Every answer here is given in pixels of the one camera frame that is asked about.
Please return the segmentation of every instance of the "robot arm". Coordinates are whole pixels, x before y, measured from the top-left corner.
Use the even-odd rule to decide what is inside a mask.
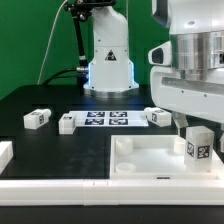
[[[152,0],[152,17],[163,27],[170,27],[168,0]]]
[[[129,59],[128,23],[112,5],[116,0],[76,0],[67,5],[76,27],[80,65],[89,80],[84,92],[104,98],[119,98],[135,93],[133,63]],[[93,19],[94,58],[87,63],[79,22]]]

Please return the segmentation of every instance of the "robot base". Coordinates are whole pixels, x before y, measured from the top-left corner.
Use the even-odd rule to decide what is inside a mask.
[[[124,91],[99,91],[95,89],[90,89],[88,86],[84,85],[84,94],[88,96],[93,96],[93,97],[99,97],[99,98],[124,98],[127,96],[133,96],[133,95],[138,95],[139,93],[139,85],[136,85],[130,89],[124,90]]]

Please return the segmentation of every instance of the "white platform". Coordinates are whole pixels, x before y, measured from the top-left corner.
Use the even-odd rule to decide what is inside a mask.
[[[115,153],[131,137],[133,152]],[[176,136],[112,136],[109,180],[0,181],[0,205],[224,205],[224,166],[213,153],[211,172],[186,169],[173,150]],[[119,163],[135,171],[119,173]]]
[[[144,111],[70,111],[69,114],[76,116],[76,127],[148,126],[148,121]]]

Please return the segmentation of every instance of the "black cable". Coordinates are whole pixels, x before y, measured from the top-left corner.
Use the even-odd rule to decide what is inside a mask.
[[[43,86],[47,86],[52,80],[55,79],[67,79],[67,78],[83,78],[83,76],[78,76],[78,75],[69,75],[69,76],[59,76],[59,77],[51,77],[47,79],[46,81],[43,82]]]
[[[64,69],[64,70],[62,70],[62,71],[60,71],[60,72],[55,73],[55,74],[52,75],[50,78],[58,77],[58,76],[63,75],[63,74],[65,74],[65,73],[68,73],[68,72],[76,72],[76,71],[77,71],[76,68]]]

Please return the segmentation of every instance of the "blue led light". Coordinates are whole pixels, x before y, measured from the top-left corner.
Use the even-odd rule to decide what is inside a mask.
[[[133,62],[131,62],[131,77],[132,77],[132,85],[134,86],[135,85],[135,77],[134,77],[134,64]]]

